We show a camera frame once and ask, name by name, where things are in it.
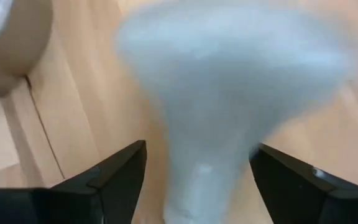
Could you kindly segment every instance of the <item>black object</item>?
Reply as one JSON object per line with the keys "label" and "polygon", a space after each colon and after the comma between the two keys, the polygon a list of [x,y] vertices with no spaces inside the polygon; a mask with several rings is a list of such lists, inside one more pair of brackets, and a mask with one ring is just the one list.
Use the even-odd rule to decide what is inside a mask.
{"label": "black object", "polygon": [[250,164],[274,224],[358,224],[358,185],[266,145]]}
{"label": "black object", "polygon": [[137,141],[51,189],[0,189],[0,223],[130,224],[146,159]]}

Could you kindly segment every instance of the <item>white bulb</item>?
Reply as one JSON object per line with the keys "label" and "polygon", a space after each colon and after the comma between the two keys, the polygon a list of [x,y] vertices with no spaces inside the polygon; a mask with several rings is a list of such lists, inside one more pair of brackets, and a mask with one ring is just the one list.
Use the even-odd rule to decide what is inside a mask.
{"label": "white bulb", "polygon": [[235,0],[154,4],[116,43],[168,127],[166,224],[221,223],[249,151],[356,65],[324,21]]}

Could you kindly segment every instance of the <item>wooden floor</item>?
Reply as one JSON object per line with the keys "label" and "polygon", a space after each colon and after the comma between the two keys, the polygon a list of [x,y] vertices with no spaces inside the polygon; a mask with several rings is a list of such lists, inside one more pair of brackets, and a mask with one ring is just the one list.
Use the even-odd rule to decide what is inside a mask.
{"label": "wooden floor", "polygon": [[[53,0],[55,20],[40,63],[0,102],[0,187],[52,186],[138,139],[149,149],[135,224],[162,223],[167,147],[147,95],[121,67],[111,37],[151,0]],[[287,0],[336,13],[358,35],[358,1]],[[358,81],[329,107],[296,119],[268,144],[358,184]],[[227,223],[271,223],[247,169]]]}

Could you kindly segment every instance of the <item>gray object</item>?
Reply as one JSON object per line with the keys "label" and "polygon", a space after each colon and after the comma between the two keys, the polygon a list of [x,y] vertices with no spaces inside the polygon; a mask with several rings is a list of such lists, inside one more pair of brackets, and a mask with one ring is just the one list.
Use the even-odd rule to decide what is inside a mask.
{"label": "gray object", "polygon": [[328,24],[265,4],[180,0],[122,25],[118,52],[168,129],[166,224],[221,224],[249,151],[357,69]]}
{"label": "gray object", "polygon": [[50,0],[0,0],[0,96],[38,61],[51,23]]}

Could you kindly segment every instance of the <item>frosted glass bulb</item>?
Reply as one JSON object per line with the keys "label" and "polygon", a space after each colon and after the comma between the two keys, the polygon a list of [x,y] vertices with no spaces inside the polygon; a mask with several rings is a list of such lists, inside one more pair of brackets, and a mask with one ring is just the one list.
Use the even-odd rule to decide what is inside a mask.
{"label": "frosted glass bulb", "polygon": [[168,128],[166,224],[221,223],[249,151],[329,99],[355,67],[324,21],[233,0],[151,5],[116,43]]}

